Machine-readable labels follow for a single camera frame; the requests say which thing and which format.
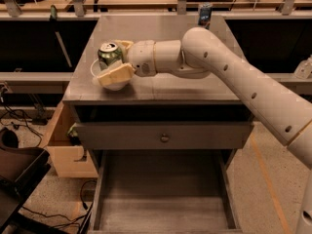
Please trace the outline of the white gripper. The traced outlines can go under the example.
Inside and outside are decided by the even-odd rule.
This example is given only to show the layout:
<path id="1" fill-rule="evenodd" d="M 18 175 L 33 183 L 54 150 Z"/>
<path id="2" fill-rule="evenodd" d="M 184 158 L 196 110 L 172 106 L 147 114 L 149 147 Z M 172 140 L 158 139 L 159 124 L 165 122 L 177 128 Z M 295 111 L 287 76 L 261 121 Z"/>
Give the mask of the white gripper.
<path id="1" fill-rule="evenodd" d="M 135 75 L 149 77 L 156 75 L 153 40 L 138 41 L 114 40 L 122 51 L 123 63 L 112 69 L 100 69 L 99 62 L 92 64 L 93 83 L 101 86 L 127 84 Z"/>

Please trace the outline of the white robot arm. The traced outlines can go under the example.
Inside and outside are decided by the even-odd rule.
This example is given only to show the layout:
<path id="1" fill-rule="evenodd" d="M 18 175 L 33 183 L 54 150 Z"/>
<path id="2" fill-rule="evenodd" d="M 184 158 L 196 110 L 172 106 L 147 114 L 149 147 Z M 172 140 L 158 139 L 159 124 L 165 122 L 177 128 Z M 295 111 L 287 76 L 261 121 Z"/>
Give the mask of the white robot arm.
<path id="1" fill-rule="evenodd" d="M 180 40 L 109 40 L 100 46 L 117 55 L 102 65 L 93 83 L 120 90 L 133 76 L 170 73 L 179 78 L 218 77 L 307 168 L 312 168 L 312 103 L 234 54 L 212 32 L 193 27 Z"/>

